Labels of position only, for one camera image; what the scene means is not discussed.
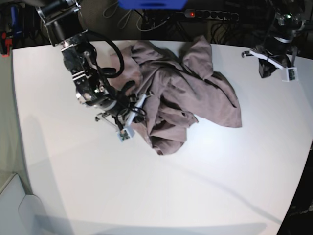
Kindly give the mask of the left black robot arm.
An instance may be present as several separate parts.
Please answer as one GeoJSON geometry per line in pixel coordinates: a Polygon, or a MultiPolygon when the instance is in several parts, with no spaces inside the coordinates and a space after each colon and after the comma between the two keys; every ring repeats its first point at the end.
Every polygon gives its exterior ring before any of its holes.
{"type": "Polygon", "coordinates": [[[304,32],[312,32],[313,22],[305,19],[303,0],[270,0],[269,4],[273,13],[265,36],[260,44],[242,52],[242,57],[258,58],[261,78],[280,70],[282,81],[297,80],[298,46],[293,40],[304,32]]]}

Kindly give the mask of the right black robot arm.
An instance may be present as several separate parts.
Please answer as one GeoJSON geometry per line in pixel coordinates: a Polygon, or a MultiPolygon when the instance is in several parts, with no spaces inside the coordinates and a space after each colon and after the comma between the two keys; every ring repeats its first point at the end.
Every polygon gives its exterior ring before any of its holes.
{"type": "Polygon", "coordinates": [[[72,76],[78,100],[87,107],[102,110],[96,120],[110,116],[117,129],[122,131],[133,122],[144,120],[147,115],[142,109],[145,97],[127,93],[135,85],[133,80],[120,89],[109,83],[109,79],[117,78],[124,71],[123,55],[106,36],[83,28],[79,20],[80,8],[76,0],[52,0],[44,6],[37,6],[36,11],[47,29],[51,44],[54,47],[62,45],[64,65],[72,76]],[[88,39],[89,34],[111,46],[120,63],[119,70],[98,65],[97,51],[88,39]]]}

